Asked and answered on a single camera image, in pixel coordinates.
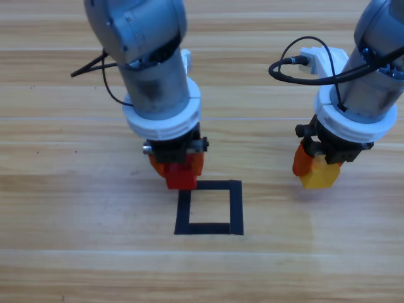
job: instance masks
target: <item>wooden table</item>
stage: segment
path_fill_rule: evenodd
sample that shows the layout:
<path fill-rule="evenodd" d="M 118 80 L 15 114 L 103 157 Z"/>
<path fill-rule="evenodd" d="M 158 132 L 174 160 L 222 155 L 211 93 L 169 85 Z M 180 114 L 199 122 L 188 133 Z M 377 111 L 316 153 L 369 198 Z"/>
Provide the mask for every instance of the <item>wooden table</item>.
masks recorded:
<path fill-rule="evenodd" d="M 333 188 L 307 191 L 294 127 L 318 87 L 267 73 L 303 35 L 350 53 L 367 3 L 186 1 L 201 180 L 242 181 L 244 235 L 174 235 L 177 192 L 100 73 L 69 77 L 101 50 L 82 1 L 0 0 L 0 302 L 404 302 L 403 113 Z M 191 221 L 228 222 L 228 195 L 195 192 Z"/>

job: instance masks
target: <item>yellow block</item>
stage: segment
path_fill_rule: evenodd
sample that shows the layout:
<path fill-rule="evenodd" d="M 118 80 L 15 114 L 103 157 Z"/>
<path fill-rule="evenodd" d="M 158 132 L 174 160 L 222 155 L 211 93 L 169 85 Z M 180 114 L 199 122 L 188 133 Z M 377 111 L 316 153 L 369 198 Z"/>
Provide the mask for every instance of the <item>yellow block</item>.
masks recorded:
<path fill-rule="evenodd" d="M 331 187 L 338 175 L 340 166 L 336 164 L 327 164 L 325 156 L 317 156 L 308 174 L 300 177 L 300 181 L 306 189 L 321 189 Z"/>

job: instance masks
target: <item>cable connector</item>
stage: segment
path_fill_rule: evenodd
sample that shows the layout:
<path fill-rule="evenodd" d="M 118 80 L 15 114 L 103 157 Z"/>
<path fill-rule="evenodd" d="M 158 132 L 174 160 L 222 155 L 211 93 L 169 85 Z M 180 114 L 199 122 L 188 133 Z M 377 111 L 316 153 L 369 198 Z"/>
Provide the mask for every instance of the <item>cable connector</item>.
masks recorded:
<path fill-rule="evenodd" d="M 291 65 L 300 64 L 300 65 L 307 66 L 309 64 L 309 58 L 306 57 L 306 56 L 302 56 L 302 55 L 295 56 L 295 57 L 290 57 L 290 58 L 287 58 L 287 59 L 291 60 L 291 63 L 290 63 Z"/>

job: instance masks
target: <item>black cable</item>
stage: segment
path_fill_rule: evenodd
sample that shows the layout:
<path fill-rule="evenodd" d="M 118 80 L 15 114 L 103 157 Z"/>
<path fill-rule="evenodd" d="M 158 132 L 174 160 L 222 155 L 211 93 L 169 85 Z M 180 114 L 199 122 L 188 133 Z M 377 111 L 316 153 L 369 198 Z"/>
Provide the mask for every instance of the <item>black cable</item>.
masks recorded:
<path fill-rule="evenodd" d="M 105 60 L 106 57 L 108 57 L 108 54 L 106 52 L 103 52 L 101 56 L 98 56 L 97 58 L 95 58 L 90 63 L 84 65 L 82 68 L 80 68 L 77 71 L 71 73 L 70 77 L 74 78 L 74 77 L 79 76 L 81 74 L 88 73 L 89 69 L 91 69 L 97 63 L 101 62 L 103 59 Z"/>
<path fill-rule="evenodd" d="M 311 39 L 311 40 L 315 40 L 317 42 L 319 42 L 322 46 L 324 46 L 324 48 L 327 51 L 328 57 L 330 59 L 330 64 L 331 64 L 331 70 L 333 72 L 333 76 L 335 77 L 335 66 L 334 66 L 334 61 L 333 61 L 333 56 L 331 55 L 330 49 L 328 48 L 328 46 L 324 43 L 324 41 L 322 41 L 321 39 L 317 38 L 317 37 L 313 37 L 313 36 L 303 36 L 301 38 L 298 38 L 296 40 L 294 40 L 291 44 L 288 45 L 288 47 L 284 50 L 282 57 L 280 58 L 280 60 L 282 61 L 283 58 L 285 57 L 286 53 L 288 52 L 288 50 L 295 45 L 297 42 L 301 41 L 301 40 L 306 40 L 306 39 Z M 338 84 L 335 84 L 335 90 L 336 90 L 336 96 L 338 98 L 338 104 L 341 107 L 341 110 L 346 111 L 346 107 L 343 106 L 342 104 L 342 100 L 341 100 L 341 93 L 340 93 L 340 88 L 338 87 Z"/>
<path fill-rule="evenodd" d="M 104 67 L 105 69 L 107 69 L 107 68 L 113 68 L 113 67 L 115 67 L 115 66 L 118 66 L 118 64 L 116 64 L 116 63 L 110 63 L 110 64 L 105 64 L 104 66 L 101 66 L 101 65 L 99 65 L 99 66 L 94 66 L 93 68 L 90 68 L 90 69 L 88 69 L 88 70 L 86 70 L 86 71 L 82 71 L 80 74 L 74 75 L 72 78 L 74 78 L 75 76 L 79 76 L 79 75 L 81 75 L 81 74 L 91 73 L 92 71 L 99 71 L 99 70 L 101 70 L 103 67 Z"/>
<path fill-rule="evenodd" d="M 120 103 L 122 105 L 127 105 L 127 106 L 133 107 L 133 104 L 122 102 L 118 98 L 116 98 L 114 96 L 114 94 L 111 92 L 110 88 L 109 88 L 108 81 L 107 81 L 107 75 L 105 74 L 105 70 L 107 68 L 112 68 L 112 67 L 118 66 L 118 65 L 116 63 L 105 64 L 105 59 L 108 56 L 109 56 L 108 53 L 106 53 L 105 49 L 103 49 L 101 56 L 98 56 L 97 58 L 95 58 L 90 63 L 84 65 L 82 68 L 80 68 L 77 71 L 71 73 L 70 77 L 74 78 L 74 77 L 77 77 L 77 76 L 79 76 L 81 74 L 90 73 L 92 71 L 98 71 L 98 70 L 101 69 L 102 70 L 102 78 L 104 79 L 105 88 L 107 89 L 107 91 L 108 91 L 109 95 L 111 96 L 111 98 L 113 98 L 116 102 L 118 102 L 118 103 Z"/>
<path fill-rule="evenodd" d="M 131 106 L 131 107 L 133 107 L 133 104 L 125 103 L 125 102 L 120 101 L 118 98 L 116 98 L 116 97 L 114 96 L 114 94 L 113 94 L 113 93 L 111 92 L 111 90 L 109 89 L 109 85 L 108 85 L 108 81 L 107 81 L 107 75 L 105 74 L 105 58 L 106 58 L 106 57 L 104 57 L 104 54 L 106 54 L 105 49 L 102 50 L 102 54 L 103 54 L 102 59 L 101 59 L 102 78 L 104 79 L 104 85 L 105 85 L 105 88 L 107 89 L 109 95 L 110 95 L 111 98 L 113 98 L 116 102 L 118 102 L 118 103 L 120 103 L 120 104 L 122 104 L 122 105 L 126 105 L 126 106 Z"/>
<path fill-rule="evenodd" d="M 326 78 L 321 78 L 321 79 L 312 80 L 312 79 L 294 78 L 291 76 L 287 76 L 287 75 L 281 73 L 280 71 L 275 71 L 275 69 L 281 65 L 291 64 L 291 63 L 285 63 L 282 61 L 273 63 L 270 66 L 268 72 L 275 79 L 277 79 L 279 81 L 287 82 L 287 83 L 294 83 L 294 84 L 300 84 L 300 85 L 313 85 L 313 86 L 335 85 L 335 84 L 341 84 L 341 83 L 345 83 L 348 81 L 356 80 L 360 77 L 366 76 L 367 74 L 370 74 L 370 73 L 378 70 L 379 68 L 382 68 L 383 66 L 393 62 L 394 60 L 398 59 L 399 57 L 401 57 L 403 55 L 404 55 L 404 47 L 400 47 L 399 49 L 389 53 L 388 55 L 386 55 L 384 57 L 376 59 L 373 62 L 370 62 L 369 64 L 364 64 L 362 66 L 351 69 L 344 73 L 340 73 L 336 76 L 326 77 Z"/>

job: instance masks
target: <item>black tape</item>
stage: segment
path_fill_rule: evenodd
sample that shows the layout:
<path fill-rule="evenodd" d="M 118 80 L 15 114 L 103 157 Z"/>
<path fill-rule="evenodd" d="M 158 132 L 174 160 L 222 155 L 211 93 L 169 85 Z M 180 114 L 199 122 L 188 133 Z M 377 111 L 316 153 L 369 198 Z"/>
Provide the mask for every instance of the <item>black tape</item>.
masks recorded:
<path fill-rule="evenodd" d="M 198 181 L 198 191 L 230 193 L 230 223 L 189 223 L 191 191 L 179 191 L 175 235 L 244 235 L 241 181 Z"/>

